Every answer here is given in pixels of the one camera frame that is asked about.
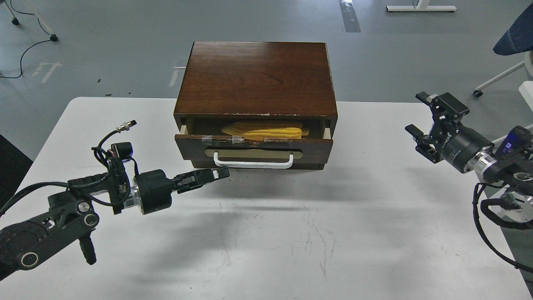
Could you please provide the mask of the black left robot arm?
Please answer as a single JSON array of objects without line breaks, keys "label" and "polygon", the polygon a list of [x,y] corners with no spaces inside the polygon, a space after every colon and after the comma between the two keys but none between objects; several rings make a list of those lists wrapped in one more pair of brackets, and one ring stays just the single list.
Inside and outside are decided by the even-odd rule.
[{"label": "black left robot arm", "polygon": [[227,167],[181,173],[172,179],[167,178],[160,169],[139,173],[135,168],[133,182],[130,182],[124,163],[133,160],[131,143],[112,144],[108,150],[102,146],[112,135],[129,130],[135,124],[134,120],[123,123],[92,149],[95,159],[106,168],[105,173],[72,179],[66,183],[32,184],[17,192],[1,207],[3,215],[17,201],[45,186],[65,189],[48,197],[47,212],[1,230],[2,279],[13,272],[39,266],[76,240],[80,243],[86,262],[95,264],[97,259],[90,236],[100,218],[95,212],[94,203],[111,207],[114,214],[138,206],[141,213],[146,215],[169,208],[174,191],[188,192],[229,177]]}]

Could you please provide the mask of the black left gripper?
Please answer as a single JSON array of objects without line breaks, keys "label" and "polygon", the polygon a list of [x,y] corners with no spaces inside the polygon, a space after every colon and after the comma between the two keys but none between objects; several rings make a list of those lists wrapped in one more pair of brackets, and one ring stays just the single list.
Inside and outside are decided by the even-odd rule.
[{"label": "black left gripper", "polygon": [[171,207],[173,185],[175,192],[182,194],[229,176],[228,167],[181,173],[172,180],[161,169],[140,173],[134,177],[139,192],[140,211],[147,215]]}]

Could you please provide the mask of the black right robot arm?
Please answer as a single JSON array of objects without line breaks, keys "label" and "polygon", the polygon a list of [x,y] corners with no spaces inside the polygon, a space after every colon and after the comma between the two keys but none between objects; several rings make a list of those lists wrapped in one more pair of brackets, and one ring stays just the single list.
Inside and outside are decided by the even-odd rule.
[{"label": "black right robot arm", "polygon": [[506,257],[491,244],[479,214],[502,228],[532,229],[532,132],[518,125],[495,148],[493,142],[461,123],[469,109],[453,95],[423,91],[416,98],[429,106],[433,120],[428,135],[415,125],[405,127],[416,142],[417,152],[433,163],[444,160],[461,173],[474,171],[481,178],[472,201],[480,237],[505,262],[531,273],[532,267]]}]

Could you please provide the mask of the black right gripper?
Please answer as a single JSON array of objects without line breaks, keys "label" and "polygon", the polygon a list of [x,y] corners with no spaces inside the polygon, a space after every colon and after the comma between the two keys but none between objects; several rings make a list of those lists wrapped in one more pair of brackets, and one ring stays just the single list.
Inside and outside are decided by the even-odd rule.
[{"label": "black right gripper", "polygon": [[461,173],[471,171],[468,162],[483,148],[494,144],[472,128],[465,127],[461,119],[470,110],[450,93],[429,95],[422,91],[416,98],[430,107],[433,126],[432,135],[425,135],[415,125],[405,130],[416,142],[415,150],[432,163],[446,160]]}]

